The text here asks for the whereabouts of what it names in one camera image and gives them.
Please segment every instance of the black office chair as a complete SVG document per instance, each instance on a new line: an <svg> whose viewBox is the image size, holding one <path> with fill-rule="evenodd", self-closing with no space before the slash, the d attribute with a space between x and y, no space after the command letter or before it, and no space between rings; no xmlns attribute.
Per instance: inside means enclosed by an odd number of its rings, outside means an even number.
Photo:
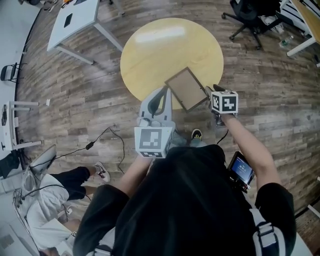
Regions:
<svg viewBox="0 0 320 256"><path fill-rule="evenodd" d="M11 81L13 83L17 82L17 77L16 78L14 78L14 77L16 75L16 70L21 70L21 68L18 67L19 65L20 64L15 63L13 65L4 66L1 70L0 80L1 81ZM12 67L12 70L11 70L10 78L6 79L6 73L7 73L8 67Z"/></svg>
<svg viewBox="0 0 320 256"><path fill-rule="evenodd" d="M222 19L225 20L226 16L228 16L243 23L243 26L229 37L231 41L233 41L235 39L235 36L238 35L241 31L243 31L245 28L248 28L258 44L256 46L256 49L260 50L262 48L262 44L260 42L258 34L265 33L281 22L285 22L293 26L293 22L291 19L279 13L280 3L278 0L267 2L265 1L264 3L263 2L264 1L240 0L240 2L237 3L235 0L230 1L230 5L233 8L235 15L224 12L221 15ZM277 19L271 24L266 25L258 16L277 16Z"/></svg>

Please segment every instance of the wooden floor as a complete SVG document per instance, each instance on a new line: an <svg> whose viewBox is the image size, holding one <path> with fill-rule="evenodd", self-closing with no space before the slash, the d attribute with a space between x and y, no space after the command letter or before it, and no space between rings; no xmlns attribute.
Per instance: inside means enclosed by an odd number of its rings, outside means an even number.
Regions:
<svg viewBox="0 0 320 256"><path fill-rule="evenodd" d="M295 210L305 208L320 196L320 72L313 54L320 49L287 57L286 52L305 39L296 31L280 36L271 31L260 35L263 50L248 31L231 42L229 36L240 25L221 19L222 12L233 13L228 0L123 0L124 17L116 17L114 6L101 2L98 17L125 44L141 26L161 18L178 17L199 23L219 42L224 70L219 85L239 93L239 120L271 151L283 185L293 194ZM26 150L35 158L52 144L58 156L83 148L107 127L123 137L126 170L136 156L134 129L140 102L127 90L120 73L121 53L96 29L86 29L66 42L93 57L88 65L62 52L47 52L47 45L58 8L41 11L23 57L17 100L40 102L29 113L19 114L19 138L42 140L43 146ZM295 39L288 49L279 41L289 34ZM190 113L173 112L183 134L202 130L207 143L216 143L226 132L215 130L207 103ZM227 162L238 150L228 135L221 143ZM54 161L50 172L59 173L79 165L101 161L110 171L112 183L122 176L117 164L122 158L122 143L113 134L101 136L89 151ZM250 196L256 194L252 183Z"/></svg>

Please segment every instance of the sneaker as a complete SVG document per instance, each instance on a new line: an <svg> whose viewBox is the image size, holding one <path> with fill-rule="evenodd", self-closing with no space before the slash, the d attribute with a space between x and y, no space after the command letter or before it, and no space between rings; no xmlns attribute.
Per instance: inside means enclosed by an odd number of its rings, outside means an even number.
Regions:
<svg viewBox="0 0 320 256"><path fill-rule="evenodd" d="M191 134L191 139L200 139L202 141L202 132L199 129L194 129Z"/></svg>
<svg viewBox="0 0 320 256"><path fill-rule="evenodd" d="M94 166L99 169L96 174L100 176L105 183L108 183L110 181L110 174L103 164L101 162L97 162Z"/></svg>

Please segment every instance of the chair leg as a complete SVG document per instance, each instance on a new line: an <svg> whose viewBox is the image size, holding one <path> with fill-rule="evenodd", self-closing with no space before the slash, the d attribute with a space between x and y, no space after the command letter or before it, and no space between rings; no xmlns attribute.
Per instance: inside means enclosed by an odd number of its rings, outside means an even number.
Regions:
<svg viewBox="0 0 320 256"><path fill-rule="evenodd" d="M226 12L222 13L221 18L222 18L223 20L225 20L225 19L226 19L226 16L228 16L228 17L230 17L230 18L232 18L232 19L234 19L234 20L242 23L242 21L239 20L237 16L232 15L232 14L229 14L229 13L226 13Z"/></svg>
<svg viewBox="0 0 320 256"><path fill-rule="evenodd" d="M238 35L241 31L243 31L245 28L247 28L246 25L243 25L242 27L240 27L233 35L231 35L229 37L229 39L232 41L233 39L235 39L235 36Z"/></svg>
<svg viewBox="0 0 320 256"><path fill-rule="evenodd" d="M255 31L253 30L253 28L250 28L250 31L252 33L252 35L254 36L254 39L256 40L256 42L258 43L256 49L257 50L260 50L262 48L262 44L261 44L261 41L257 35L257 33L255 33Z"/></svg>

